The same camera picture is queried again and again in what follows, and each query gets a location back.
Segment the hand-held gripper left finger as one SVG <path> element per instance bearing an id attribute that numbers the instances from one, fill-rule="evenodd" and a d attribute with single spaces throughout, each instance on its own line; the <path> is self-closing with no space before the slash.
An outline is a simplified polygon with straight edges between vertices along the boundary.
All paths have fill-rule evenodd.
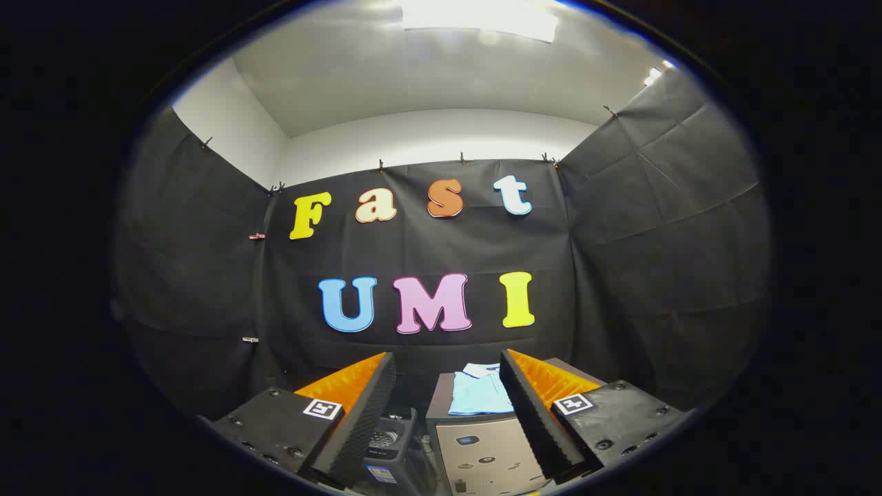
<path id="1" fill-rule="evenodd" d="M 341 492 L 365 476 L 369 440 L 393 392 L 393 353 L 321 375 L 274 351 L 260 355 L 247 401 L 201 427 L 248 464 L 313 490 Z"/>

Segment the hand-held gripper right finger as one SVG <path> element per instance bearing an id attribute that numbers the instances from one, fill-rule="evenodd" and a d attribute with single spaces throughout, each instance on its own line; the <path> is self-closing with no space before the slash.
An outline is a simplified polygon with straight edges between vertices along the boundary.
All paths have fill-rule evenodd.
<path id="1" fill-rule="evenodd" d="M 670 437 L 690 415 L 626 380 L 504 349 L 499 377 L 542 474 L 558 486 L 613 471 Z"/>

